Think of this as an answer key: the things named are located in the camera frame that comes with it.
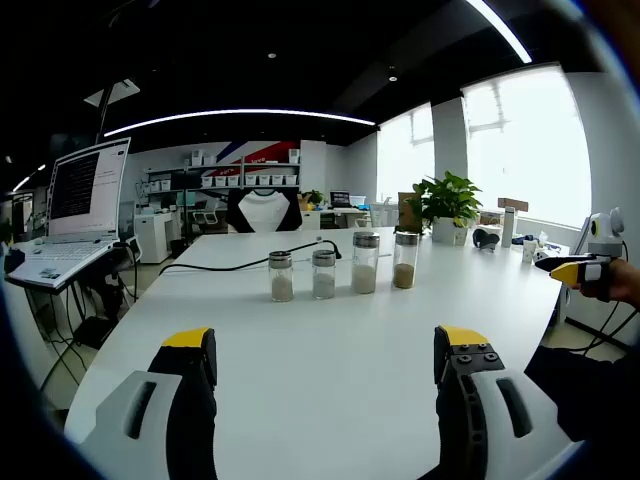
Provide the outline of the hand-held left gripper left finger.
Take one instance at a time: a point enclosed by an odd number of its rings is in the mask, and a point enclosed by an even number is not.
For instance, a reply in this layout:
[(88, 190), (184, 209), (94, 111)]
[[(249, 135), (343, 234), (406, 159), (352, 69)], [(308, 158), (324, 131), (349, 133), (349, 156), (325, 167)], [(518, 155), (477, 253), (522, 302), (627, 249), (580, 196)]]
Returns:
[(215, 331), (178, 332), (65, 434), (103, 479), (216, 479), (217, 380)]

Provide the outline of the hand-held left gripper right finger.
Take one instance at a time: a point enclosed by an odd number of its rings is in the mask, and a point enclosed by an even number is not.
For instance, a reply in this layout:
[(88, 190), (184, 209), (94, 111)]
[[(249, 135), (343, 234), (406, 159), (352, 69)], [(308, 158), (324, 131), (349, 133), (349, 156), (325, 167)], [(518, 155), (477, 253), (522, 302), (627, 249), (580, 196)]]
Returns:
[(437, 479), (551, 479), (573, 456), (556, 404), (483, 335), (434, 330)]

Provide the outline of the person's right hand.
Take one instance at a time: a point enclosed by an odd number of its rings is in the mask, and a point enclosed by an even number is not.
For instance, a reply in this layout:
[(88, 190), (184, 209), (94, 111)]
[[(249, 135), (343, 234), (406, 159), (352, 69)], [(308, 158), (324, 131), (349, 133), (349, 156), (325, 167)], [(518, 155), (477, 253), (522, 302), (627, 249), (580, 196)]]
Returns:
[(640, 304), (640, 272), (628, 262), (615, 259), (610, 263), (609, 295), (612, 300), (627, 303), (638, 309)]

